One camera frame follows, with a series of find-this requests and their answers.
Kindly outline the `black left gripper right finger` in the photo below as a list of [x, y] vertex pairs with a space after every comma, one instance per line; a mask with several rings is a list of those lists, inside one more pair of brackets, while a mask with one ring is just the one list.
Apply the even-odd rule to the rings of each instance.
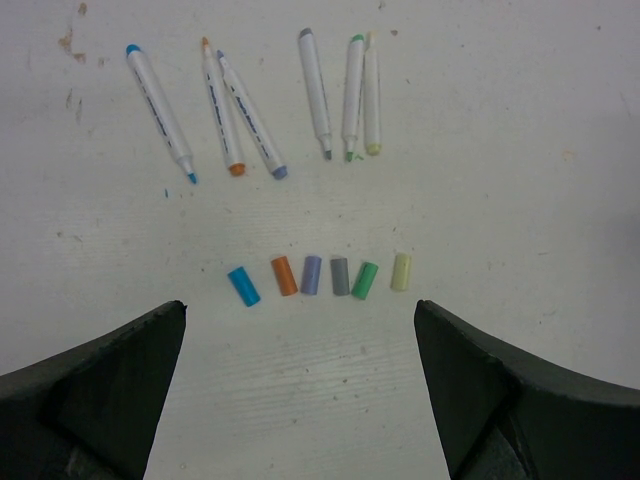
[[432, 301], [414, 326], [453, 479], [636, 479], [639, 393], [555, 365]]

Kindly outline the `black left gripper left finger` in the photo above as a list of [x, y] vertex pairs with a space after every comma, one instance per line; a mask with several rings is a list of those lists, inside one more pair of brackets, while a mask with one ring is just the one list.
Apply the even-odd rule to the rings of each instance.
[[143, 478], [185, 330], [174, 300], [2, 375], [2, 478]]

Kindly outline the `yellow pen cap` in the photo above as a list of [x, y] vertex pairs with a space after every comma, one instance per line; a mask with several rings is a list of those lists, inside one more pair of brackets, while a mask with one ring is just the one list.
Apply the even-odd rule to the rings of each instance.
[[395, 256], [390, 287], [397, 292], [406, 291], [409, 286], [412, 257], [399, 252]]

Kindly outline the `green pen cap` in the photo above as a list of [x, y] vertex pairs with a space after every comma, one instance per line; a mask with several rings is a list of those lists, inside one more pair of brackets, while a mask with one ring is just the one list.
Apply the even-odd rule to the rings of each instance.
[[365, 300], [371, 290], [378, 270], [379, 267], [377, 264], [364, 261], [351, 289], [351, 295], [357, 299]]

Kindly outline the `blue pen cap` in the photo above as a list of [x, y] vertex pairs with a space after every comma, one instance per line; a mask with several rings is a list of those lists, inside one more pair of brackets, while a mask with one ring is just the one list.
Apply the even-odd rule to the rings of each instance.
[[260, 302], [261, 297], [243, 267], [230, 271], [227, 277], [246, 307], [252, 307]]

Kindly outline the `grey pen cap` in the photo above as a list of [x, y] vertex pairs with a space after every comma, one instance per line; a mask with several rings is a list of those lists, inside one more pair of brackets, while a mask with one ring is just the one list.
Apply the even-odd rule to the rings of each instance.
[[350, 294], [350, 279], [348, 259], [334, 257], [330, 260], [332, 290], [335, 296], [347, 296]]

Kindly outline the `orange pen cap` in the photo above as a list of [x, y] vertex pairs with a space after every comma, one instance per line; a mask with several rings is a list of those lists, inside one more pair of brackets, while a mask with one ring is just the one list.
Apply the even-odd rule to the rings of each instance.
[[291, 296], [298, 292], [298, 286], [287, 256], [271, 260], [271, 266], [282, 296]]

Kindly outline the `purple pen cap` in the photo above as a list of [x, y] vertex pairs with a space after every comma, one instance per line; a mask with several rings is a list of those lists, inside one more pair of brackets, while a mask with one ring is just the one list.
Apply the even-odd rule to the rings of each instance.
[[316, 255], [305, 258], [300, 291], [307, 295], [316, 295], [319, 287], [322, 259]]

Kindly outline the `orange capped white pen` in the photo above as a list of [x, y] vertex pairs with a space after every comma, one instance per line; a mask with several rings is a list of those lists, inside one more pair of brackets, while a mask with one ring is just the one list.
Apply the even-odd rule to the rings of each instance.
[[233, 177], [240, 177], [245, 174], [244, 155], [238, 139], [233, 114], [230, 110], [221, 67], [219, 61], [214, 57], [214, 52], [206, 37], [201, 39], [201, 48], [203, 73], [221, 143], [224, 163]]

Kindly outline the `blue capped white pen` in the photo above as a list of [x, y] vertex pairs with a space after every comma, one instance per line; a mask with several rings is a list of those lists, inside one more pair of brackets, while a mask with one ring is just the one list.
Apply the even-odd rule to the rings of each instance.
[[129, 44], [126, 59], [172, 159], [189, 182], [197, 185], [193, 153], [148, 56], [138, 45]]

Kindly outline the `purple capped white pen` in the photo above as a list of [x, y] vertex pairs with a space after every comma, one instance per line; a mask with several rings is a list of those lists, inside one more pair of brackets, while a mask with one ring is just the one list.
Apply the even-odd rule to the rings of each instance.
[[216, 56], [222, 69], [223, 81], [230, 92], [232, 101], [237, 107], [246, 128], [252, 136], [254, 145], [268, 172], [276, 180], [286, 178], [288, 175], [287, 166], [272, 136], [260, 118], [258, 109], [251, 99], [240, 75], [232, 67], [227, 56], [221, 50], [217, 51]]

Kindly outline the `yellow capped white pen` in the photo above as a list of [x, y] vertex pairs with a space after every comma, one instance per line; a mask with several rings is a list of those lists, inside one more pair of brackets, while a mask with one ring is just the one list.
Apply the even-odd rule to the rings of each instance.
[[367, 34], [364, 55], [364, 146], [366, 153], [377, 156], [382, 150], [381, 91], [376, 34]]

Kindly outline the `green capped white pen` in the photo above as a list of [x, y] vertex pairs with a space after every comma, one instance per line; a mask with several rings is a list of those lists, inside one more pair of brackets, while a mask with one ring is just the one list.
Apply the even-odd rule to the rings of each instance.
[[351, 38], [347, 50], [346, 77], [343, 102], [342, 139], [345, 160], [351, 162], [358, 139], [362, 74], [364, 66], [364, 36]]

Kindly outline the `grey capped white pen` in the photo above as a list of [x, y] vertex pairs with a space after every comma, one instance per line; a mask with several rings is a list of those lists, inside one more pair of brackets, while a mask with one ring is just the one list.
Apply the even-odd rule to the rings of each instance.
[[332, 132], [315, 36], [310, 28], [298, 35], [298, 47], [308, 95], [311, 119], [323, 158], [332, 159]]

